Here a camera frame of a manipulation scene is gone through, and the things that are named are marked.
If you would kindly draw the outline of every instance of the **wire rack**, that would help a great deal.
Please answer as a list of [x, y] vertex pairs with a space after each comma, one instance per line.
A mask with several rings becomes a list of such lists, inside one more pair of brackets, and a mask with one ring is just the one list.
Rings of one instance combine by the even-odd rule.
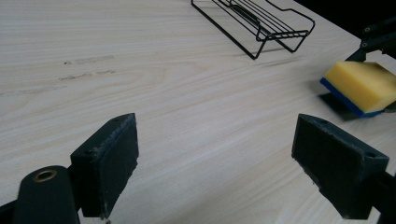
[[[203, 8], [207, 7], [199, 7], [196, 4], [197, 2], [206, 2], [211, 3], [212, 5], [214, 3], [215, 5], [213, 6], [225, 11], [229, 15], [228, 19], [234, 19], [249, 33], [255, 36], [255, 40], [260, 42], [259, 49], [255, 52], [250, 52], [246, 47], [244, 47], [244, 45], [236, 40], [233, 35], [227, 32], [222, 25], [216, 22], [214, 17], [209, 16], [203, 11]], [[270, 40], [275, 40], [275, 42], [291, 53], [295, 52], [314, 29], [315, 21], [292, 8], [282, 9], [271, 3], [269, 0], [265, 0], [265, 2], [266, 5], [270, 7], [271, 11], [270, 9], [264, 9], [262, 6], [259, 6], [250, 0], [191, 0], [193, 7], [195, 7], [201, 14], [227, 35], [251, 59], [257, 59], [260, 56], [264, 45]], [[294, 16], [305, 18], [309, 22], [308, 28], [296, 29], [291, 25], [287, 25], [278, 17], [279, 12], [284, 13], [286, 11], [292, 12]], [[292, 42], [292, 46], [289, 43], [285, 43], [286, 39], [297, 39], [297, 41]]]

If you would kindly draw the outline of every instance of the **sponge holder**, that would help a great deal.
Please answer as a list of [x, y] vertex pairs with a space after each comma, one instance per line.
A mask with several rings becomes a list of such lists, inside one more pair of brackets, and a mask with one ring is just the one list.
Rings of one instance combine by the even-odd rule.
[[[204, 7], [198, 7], [199, 3], [214, 3], [211, 4], [213, 7], [219, 7], [225, 11], [230, 18], [237, 21], [242, 25], [248, 32], [255, 36], [255, 40], [260, 42], [259, 49], [256, 52], [250, 52], [244, 45], [242, 45], [236, 38], [226, 31], [223, 26], [210, 17], [207, 13], [203, 11]], [[211, 1], [194, 1], [191, 0], [191, 4], [195, 7], [201, 14], [203, 14], [209, 21], [211, 21], [216, 27], [218, 27], [226, 36], [228, 36], [242, 51], [244, 51], [251, 59], [257, 59], [267, 41], [275, 40], [284, 49], [293, 53], [301, 46], [303, 41], [315, 27], [315, 21], [311, 18], [305, 16], [303, 13], [298, 12], [292, 8], [282, 9], [269, 0], [265, 0], [267, 5], [272, 8], [273, 12], [286, 12], [290, 11], [297, 15], [298, 17], [303, 17], [307, 19], [310, 23], [310, 28], [308, 29], [295, 29], [291, 25], [286, 24], [284, 21], [279, 19], [273, 12], [264, 9], [258, 4], [250, 0], [211, 0]], [[294, 46], [290, 46], [284, 42], [285, 39], [298, 39]]]

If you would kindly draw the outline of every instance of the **yellow and blue sponge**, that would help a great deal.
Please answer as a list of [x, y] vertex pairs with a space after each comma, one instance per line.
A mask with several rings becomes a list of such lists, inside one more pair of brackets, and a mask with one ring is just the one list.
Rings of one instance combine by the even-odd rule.
[[360, 118], [396, 102], [396, 76], [378, 63], [337, 62], [320, 83]]

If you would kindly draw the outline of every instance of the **sponge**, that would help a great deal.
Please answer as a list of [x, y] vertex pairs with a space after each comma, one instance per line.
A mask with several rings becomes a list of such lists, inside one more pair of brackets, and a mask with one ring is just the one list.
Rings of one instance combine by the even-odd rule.
[[396, 102], [396, 76], [378, 63], [337, 62], [320, 83], [360, 118]]

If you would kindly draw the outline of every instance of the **light wood surface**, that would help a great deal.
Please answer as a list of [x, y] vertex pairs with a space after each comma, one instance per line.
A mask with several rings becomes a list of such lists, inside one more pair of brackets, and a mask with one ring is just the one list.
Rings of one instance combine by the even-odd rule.
[[[112, 223], [376, 223], [343, 220], [291, 157], [299, 113], [390, 157], [396, 114], [345, 120], [318, 82], [359, 39], [291, 0], [317, 26], [295, 53], [256, 61], [188, 0], [0, 2], [0, 204], [109, 119], [136, 113], [140, 158]], [[368, 55], [391, 72], [396, 61]], [[101, 223], [81, 217], [82, 223]]]

